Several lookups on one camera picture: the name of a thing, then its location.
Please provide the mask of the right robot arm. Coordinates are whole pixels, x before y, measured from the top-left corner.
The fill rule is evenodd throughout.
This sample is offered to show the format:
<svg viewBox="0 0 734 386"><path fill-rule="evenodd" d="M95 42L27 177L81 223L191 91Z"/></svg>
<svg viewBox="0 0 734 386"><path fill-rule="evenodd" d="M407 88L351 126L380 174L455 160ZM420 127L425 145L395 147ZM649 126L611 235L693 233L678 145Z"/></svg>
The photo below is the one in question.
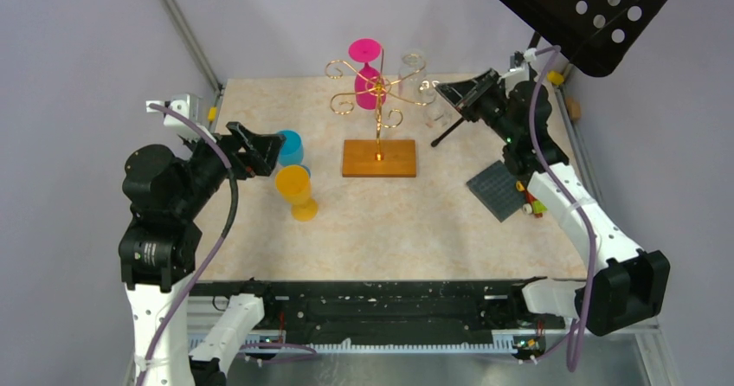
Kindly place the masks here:
<svg viewBox="0 0 734 386"><path fill-rule="evenodd" d="M503 164L557 221L590 281L526 281L507 304L509 319L530 327L542 314L573 318L596 336L654 318L661 312L671 270L659 250L628 237L583 186L565 152L548 132L553 112L545 86L524 75L512 85L495 70L435 90L464 120L484 122L503 141Z"/></svg>

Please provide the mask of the blue wine glass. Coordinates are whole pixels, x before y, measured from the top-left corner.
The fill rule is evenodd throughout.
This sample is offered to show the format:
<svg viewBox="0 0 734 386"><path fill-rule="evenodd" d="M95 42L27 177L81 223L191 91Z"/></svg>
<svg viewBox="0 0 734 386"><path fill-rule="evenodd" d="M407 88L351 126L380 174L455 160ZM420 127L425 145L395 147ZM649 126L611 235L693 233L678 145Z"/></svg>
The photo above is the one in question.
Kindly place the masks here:
<svg viewBox="0 0 734 386"><path fill-rule="evenodd" d="M305 149L301 136L293 130L282 130L279 131L279 134L285 138L278 156L279 168L295 165L303 168L307 175L311 176L310 169L304 164Z"/></svg>

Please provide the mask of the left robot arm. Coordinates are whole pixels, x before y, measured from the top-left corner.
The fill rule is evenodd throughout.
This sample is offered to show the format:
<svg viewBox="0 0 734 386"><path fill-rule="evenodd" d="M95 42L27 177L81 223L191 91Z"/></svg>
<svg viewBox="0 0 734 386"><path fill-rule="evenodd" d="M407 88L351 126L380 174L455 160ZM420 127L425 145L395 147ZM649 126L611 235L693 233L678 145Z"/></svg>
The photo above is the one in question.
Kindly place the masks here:
<svg viewBox="0 0 734 386"><path fill-rule="evenodd" d="M203 270L196 263L202 237L196 217L227 183L225 224L231 227L238 182L271 175L285 141L282 133L257 134L230 122L225 134L190 143L188 159L154 144L126 160L122 190L132 219L118 253L132 312L137 384L224 385L248 332L276 320L278 306L271 299L237 295L206 341L196 350L189 347L186 307Z"/></svg>

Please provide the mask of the clear wine glass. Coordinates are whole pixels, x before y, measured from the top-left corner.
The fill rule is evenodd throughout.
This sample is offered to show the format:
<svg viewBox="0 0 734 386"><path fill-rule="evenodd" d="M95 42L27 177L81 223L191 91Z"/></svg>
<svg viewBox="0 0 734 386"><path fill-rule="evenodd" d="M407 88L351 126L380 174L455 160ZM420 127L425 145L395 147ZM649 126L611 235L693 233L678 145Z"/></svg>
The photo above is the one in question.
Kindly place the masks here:
<svg viewBox="0 0 734 386"><path fill-rule="evenodd" d="M426 77L425 55L420 49L409 49L401 55L401 66L398 70L398 93L401 98L420 101L419 87Z"/></svg>
<svg viewBox="0 0 734 386"><path fill-rule="evenodd" d="M437 80L424 80L419 86L419 98L423 106L423 118L430 128L443 128L452 120L446 101L437 93Z"/></svg>

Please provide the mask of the pink wine glass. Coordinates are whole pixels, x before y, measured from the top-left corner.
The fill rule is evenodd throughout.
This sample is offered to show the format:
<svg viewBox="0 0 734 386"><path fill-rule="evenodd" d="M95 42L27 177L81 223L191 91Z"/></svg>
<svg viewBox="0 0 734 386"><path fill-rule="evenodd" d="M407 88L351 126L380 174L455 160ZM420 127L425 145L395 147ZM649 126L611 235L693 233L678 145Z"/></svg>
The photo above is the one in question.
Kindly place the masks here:
<svg viewBox="0 0 734 386"><path fill-rule="evenodd" d="M381 56L382 51L381 44L371 38L358 39L348 49L350 58L363 64L357 71L354 92L357 105L365 110L374 110L377 106L376 95L368 92L368 89L373 87L373 83L368 80L373 80L380 75L380 72L370 64Z"/></svg>

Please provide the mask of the clear wine glass back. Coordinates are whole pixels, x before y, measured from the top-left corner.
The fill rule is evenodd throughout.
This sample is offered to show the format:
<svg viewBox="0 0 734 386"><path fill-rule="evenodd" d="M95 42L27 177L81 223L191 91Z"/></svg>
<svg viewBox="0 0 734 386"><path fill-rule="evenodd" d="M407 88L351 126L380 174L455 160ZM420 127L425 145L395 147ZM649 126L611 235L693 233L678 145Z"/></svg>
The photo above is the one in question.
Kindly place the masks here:
<svg viewBox="0 0 734 386"><path fill-rule="evenodd" d="M398 93L401 98L420 101L419 87L426 77L425 55L420 49L409 49L401 55L401 66L398 70Z"/></svg>

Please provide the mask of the yellow wine glass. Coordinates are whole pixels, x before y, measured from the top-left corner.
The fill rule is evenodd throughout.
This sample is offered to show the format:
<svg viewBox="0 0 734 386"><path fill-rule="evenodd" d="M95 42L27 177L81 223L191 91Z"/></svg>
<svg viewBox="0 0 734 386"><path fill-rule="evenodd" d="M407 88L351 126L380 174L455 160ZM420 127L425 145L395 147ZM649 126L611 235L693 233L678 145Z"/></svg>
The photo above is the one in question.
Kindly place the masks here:
<svg viewBox="0 0 734 386"><path fill-rule="evenodd" d="M304 167L286 166L277 173L274 182L280 195L290 204L295 220L308 222L318 214L319 206L312 198L310 175Z"/></svg>

